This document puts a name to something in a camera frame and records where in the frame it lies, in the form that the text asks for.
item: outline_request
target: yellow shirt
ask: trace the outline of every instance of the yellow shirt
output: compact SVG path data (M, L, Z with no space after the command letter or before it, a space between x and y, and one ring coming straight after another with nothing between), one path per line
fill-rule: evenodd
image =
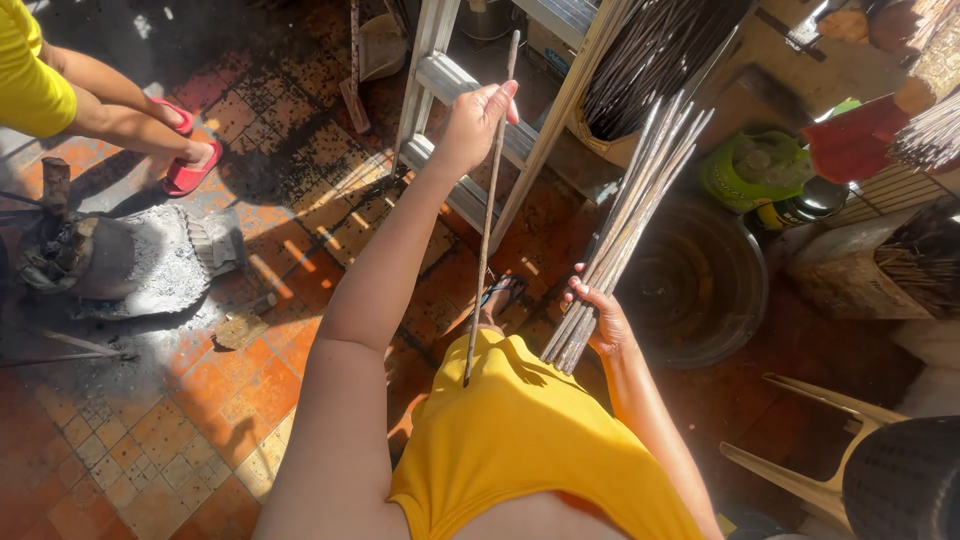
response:
M394 471L414 540L445 540L494 504L564 491L596 504L636 539L702 539L660 464L572 378L516 335L480 331L463 387L455 341Z
M43 37L21 0L0 0L0 126L36 137L56 135L77 115L77 96L36 56Z

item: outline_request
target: chair leg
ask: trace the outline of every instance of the chair leg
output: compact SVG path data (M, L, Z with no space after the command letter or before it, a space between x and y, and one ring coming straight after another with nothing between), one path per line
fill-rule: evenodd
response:
M784 469L765 459L744 452L731 444L720 443L720 453L804 501L817 505L840 523L843 523L847 529L850 528L840 492L829 489L823 482Z
M791 392L796 392L827 405L846 410L861 422L866 420L872 421L878 426L885 426L887 424L893 424L894 422L902 422L910 419L908 416L903 416L902 414L887 410L883 407L870 405L866 402L861 402L860 400L855 400L854 398L844 396L843 394L839 394L831 390L825 390L820 386L814 386L813 384L800 382L799 380L790 379L789 377L782 377L774 373L768 373L764 375L763 378L781 388L786 388Z

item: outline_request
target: hand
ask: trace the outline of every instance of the hand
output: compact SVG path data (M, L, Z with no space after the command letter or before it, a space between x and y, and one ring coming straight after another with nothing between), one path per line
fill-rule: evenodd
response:
M583 273L586 266L580 262L574 265L577 273ZM573 302L576 294L587 302L590 302L600 311L600 317L597 320L596 329L593 335L587 341L590 347L602 358L609 358L617 352L622 352L636 346L634 332L630 330L630 323L627 322L626 315L620 304L611 296L608 297L599 289L588 286L580 280L580 276L572 276L569 280L570 287L564 291L564 301L561 307L566 307Z
M514 103L516 88L516 81L507 81L460 94L450 108L444 136L430 161L446 173L455 173L457 180L476 168L490 151L504 112L511 124L520 121Z

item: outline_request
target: red slipper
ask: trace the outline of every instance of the red slipper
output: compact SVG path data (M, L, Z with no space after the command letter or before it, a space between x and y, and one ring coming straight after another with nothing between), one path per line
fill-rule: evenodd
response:
M163 179L163 190L171 197L182 197L193 191L204 181L206 175L210 174L217 161L224 154L224 147L219 142L208 143L213 147L213 157L206 163L203 169L194 171L185 168L179 161L170 164L167 170L167 178Z
M154 103L159 103L159 104L161 104L161 105L165 105L165 106L169 107L170 109L173 109L173 110L175 110L177 113L179 113L180 116L183 118L183 121L180 122L180 124L179 124L176 128L174 128L174 131L177 132L177 133L180 134L180 135L183 135L183 136L190 136L190 132L193 131L193 114L190 114L190 113L187 112L186 110L183 110L183 109L181 109L180 107L177 107L176 105L170 103L169 101L167 101L167 100L165 100L165 99L160 99L160 98L158 98L158 97L152 97L152 98L150 98L150 99L151 99Z

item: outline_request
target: metal grill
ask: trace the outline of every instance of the metal grill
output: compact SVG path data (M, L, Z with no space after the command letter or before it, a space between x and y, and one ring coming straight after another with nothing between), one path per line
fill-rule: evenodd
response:
M956 197L924 171L894 164L867 180L851 183L847 205L824 224L836 229L913 208L945 195Z

